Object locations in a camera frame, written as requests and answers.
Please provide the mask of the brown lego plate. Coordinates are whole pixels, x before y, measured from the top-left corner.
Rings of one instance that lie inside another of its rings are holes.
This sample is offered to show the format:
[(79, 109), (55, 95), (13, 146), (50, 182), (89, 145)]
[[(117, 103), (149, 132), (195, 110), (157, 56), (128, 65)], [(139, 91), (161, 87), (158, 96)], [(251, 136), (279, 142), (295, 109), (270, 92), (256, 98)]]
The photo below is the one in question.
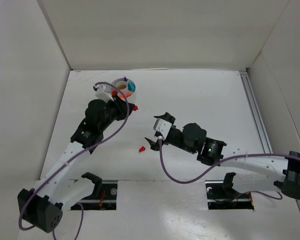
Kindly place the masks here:
[(126, 87), (127, 87), (126, 84), (121, 84), (121, 85), (118, 86), (118, 88), (119, 88), (120, 90), (124, 90)]

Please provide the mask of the white round divided container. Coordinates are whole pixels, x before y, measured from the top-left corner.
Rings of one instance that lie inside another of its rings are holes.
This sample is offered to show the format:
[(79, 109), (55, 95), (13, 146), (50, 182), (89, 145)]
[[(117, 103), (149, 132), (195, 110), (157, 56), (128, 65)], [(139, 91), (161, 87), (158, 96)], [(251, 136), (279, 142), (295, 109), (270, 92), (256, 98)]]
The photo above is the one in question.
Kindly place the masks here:
[(124, 94), (129, 103), (135, 104), (137, 87), (131, 79), (127, 77), (118, 78), (112, 84)]

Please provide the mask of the aluminium rail right side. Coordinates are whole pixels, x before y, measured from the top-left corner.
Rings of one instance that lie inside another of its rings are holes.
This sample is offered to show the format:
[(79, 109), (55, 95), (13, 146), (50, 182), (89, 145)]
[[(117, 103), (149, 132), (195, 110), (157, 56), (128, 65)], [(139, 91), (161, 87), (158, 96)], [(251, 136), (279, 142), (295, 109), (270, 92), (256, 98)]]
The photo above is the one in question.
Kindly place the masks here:
[(252, 118), (255, 123), (256, 130), (258, 132), (258, 136), (260, 139), (260, 142), (262, 144), (263, 151), (265, 153), (272, 153), (272, 146), (266, 131), (265, 124), (263, 122), (263, 118), (257, 103), (257, 99), (255, 97), (250, 78), (247, 71), (239, 71), (239, 76), (241, 78), (243, 88), (247, 97), (247, 101), (250, 107), (250, 111), (252, 114)]

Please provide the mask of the orange lego brick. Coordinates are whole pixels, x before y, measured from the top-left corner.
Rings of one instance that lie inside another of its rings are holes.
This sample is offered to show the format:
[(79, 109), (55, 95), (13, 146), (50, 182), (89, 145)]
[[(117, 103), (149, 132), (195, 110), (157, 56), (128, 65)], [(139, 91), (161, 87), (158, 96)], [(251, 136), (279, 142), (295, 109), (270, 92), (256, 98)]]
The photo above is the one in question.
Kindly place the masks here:
[(120, 92), (117, 94), (121, 99), (129, 98), (131, 95), (133, 95), (132, 92), (128, 91), (128, 92), (124, 92), (123, 94), (121, 94)]

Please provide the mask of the long teal lego brick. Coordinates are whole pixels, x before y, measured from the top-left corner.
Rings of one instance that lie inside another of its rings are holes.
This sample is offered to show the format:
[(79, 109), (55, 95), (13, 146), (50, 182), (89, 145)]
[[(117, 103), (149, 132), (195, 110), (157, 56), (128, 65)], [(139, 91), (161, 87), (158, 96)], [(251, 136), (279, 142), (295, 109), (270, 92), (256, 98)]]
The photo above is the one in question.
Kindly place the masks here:
[(127, 84), (127, 87), (128, 87), (128, 90), (130, 91), (130, 92), (135, 92), (135, 90), (136, 90), (136, 87), (135, 87), (135, 85), (132, 83), (132, 82), (129, 82), (128, 84)]

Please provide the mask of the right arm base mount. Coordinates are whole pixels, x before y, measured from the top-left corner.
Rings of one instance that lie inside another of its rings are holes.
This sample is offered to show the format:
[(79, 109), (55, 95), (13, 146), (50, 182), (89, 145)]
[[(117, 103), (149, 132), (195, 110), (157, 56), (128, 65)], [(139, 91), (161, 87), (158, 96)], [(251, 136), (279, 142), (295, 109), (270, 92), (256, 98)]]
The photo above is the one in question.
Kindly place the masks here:
[(233, 189), (236, 173), (227, 173), (223, 180), (205, 182), (209, 210), (254, 210), (250, 192), (239, 193)]

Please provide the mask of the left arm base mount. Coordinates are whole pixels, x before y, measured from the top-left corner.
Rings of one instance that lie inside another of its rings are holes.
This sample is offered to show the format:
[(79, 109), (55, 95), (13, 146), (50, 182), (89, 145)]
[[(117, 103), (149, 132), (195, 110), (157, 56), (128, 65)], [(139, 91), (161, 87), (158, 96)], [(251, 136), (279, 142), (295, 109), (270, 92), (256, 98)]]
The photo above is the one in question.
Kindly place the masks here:
[(114, 211), (117, 209), (117, 180), (102, 180), (100, 177), (87, 172), (81, 176), (94, 184), (92, 192), (71, 207), (71, 210), (85, 211)]

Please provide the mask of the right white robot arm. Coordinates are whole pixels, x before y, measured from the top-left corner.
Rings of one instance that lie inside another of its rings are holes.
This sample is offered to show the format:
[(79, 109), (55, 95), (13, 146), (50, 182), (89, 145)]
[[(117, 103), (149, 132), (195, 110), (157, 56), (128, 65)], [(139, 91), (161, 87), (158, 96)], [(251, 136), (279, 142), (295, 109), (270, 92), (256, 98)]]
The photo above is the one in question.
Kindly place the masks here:
[(148, 139), (151, 150), (163, 156), (163, 145), (171, 145), (190, 154), (208, 166), (200, 176), (192, 180), (177, 180), (172, 177), (165, 166), (166, 176), (179, 184), (190, 184), (205, 176), (216, 167), (229, 167), (249, 171), (249, 174), (237, 172), (226, 173), (221, 189), (233, 198), (235, 194), (246, 192), (279, 192), (289, 198), (300, 200), (300, 153), (290, 151), (282, 153), (245, 153), (224, 157), (222, 154), (226, 143), (207, 137), (205, 129), (197, 123), (188, 123), (182, 129), (174, 125), (175, 118), (166, 112), (156, 116), (153, 126), (156, 141)]

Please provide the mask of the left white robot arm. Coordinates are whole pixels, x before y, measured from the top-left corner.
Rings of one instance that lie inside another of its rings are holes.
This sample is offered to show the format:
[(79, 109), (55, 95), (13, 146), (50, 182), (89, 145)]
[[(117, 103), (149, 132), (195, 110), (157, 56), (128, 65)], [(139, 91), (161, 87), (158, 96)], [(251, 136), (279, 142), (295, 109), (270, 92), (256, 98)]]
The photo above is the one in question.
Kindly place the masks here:
[(60, 159), (30, 190), (22, 189), (17, 195), (20, 230), (38, 228), (51, 233), (65, 211), (85, 197), (102, 194), (101, 177), (86, 172), (75, 179), (75, 171), (97, 146), (110, 140), (104, 138), (104, 131), (114, 121), (126, 123), (135, 109), (135, 104), (117, 96), (107, 102), (95, 99), (88, 103), (85, 117)]

